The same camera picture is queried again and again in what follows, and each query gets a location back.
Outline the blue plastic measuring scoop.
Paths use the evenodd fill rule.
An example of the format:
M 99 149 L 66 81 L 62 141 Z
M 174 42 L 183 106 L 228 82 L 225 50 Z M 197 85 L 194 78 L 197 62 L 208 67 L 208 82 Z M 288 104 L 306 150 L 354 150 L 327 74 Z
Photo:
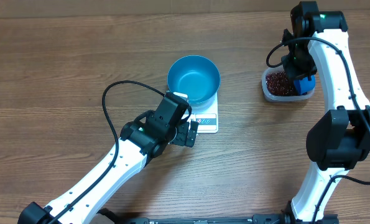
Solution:
M 315 88 L 315 76 L 305 77 L 301 80 L 294 80 L 294 87 L 299 95 L 305 95 Z

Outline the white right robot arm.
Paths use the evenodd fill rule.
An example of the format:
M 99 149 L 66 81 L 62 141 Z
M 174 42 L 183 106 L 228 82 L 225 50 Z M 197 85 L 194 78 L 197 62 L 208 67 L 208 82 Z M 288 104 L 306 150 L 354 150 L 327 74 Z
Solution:
M 282 38 L 289 53 L 281 64 L 291 80 L 320 77 L 325 114 L 307 134 L 310 167 L 281 221 L 333 223 L 324 216 L 325 205 L 339 181 L 370 152 L 370 102 L 351 61 L 344 14 L 302 1 L 290 18 L 292 29 Z

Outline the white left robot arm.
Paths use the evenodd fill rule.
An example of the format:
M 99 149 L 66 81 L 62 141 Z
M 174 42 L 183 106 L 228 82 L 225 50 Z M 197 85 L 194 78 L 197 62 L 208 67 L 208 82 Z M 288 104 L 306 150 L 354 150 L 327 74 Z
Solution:
M 45 207 L 30 203 L 18 222 L 90 223 L 115 192 L 168 144 L 194 145 L 197 126 L 187 121 L 191 111 L 186 94 L 168 91 L 155 111 L 146 111 L 122 128 L 118 141 L 84 178 Z

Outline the white digital kitchen scale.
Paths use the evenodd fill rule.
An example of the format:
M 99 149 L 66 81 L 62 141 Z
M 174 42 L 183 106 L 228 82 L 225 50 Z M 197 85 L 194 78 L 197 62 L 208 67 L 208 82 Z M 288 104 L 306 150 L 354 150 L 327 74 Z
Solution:
M 188 118 L 188 122 L 196 121 L 198 125 L 197 134 L 215 134 L 219 130 L 218 117 L 218 94 L 204 103 L 190 103 L 192 114 Z

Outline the teal blue bowl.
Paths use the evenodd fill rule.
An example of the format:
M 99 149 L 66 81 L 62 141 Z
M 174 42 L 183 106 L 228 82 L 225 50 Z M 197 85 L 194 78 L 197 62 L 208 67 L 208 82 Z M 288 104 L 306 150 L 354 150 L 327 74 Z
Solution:
M 178 59 L 167 74 L 169 90 L 186 94 L 193 105 L 206 103 L 213 98 L 220 85 L 218 67 L 201 55 L 187 55 Z

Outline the red adzuki beans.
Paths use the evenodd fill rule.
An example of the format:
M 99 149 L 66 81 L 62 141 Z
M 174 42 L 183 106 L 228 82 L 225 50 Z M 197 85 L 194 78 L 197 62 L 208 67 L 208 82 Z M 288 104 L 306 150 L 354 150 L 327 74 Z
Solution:
M 298 96 L 293 81 L 285 72 L 274 72 L 266 75 L 267 90 L 275 96 Z

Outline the clear plastic food container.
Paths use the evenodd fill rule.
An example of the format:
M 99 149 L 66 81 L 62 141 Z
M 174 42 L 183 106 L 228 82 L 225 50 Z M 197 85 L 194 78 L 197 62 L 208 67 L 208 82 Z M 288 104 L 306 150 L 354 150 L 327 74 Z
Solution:
M 315 77 L 310 82 L 290 81 L 282 66 L 267 68 L 261 77 L 262 92 L 267 101 L 288 103 L 309 99 L 315 91 Z

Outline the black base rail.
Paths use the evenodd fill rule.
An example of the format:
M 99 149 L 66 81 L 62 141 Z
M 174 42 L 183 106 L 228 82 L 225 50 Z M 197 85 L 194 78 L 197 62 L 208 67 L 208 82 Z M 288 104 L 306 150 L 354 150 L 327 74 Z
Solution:
M 146 217 L 119 216 L 107 208 L 97 213 L 97 220 L 92 223 L 118 224 L 301 224 L 308 223 L 297 220 L 290 212 L 290 203 L 281 213 L 255 214 L 251 217 L 224 217 L 224 218 L 168 218 L 155 219 Z

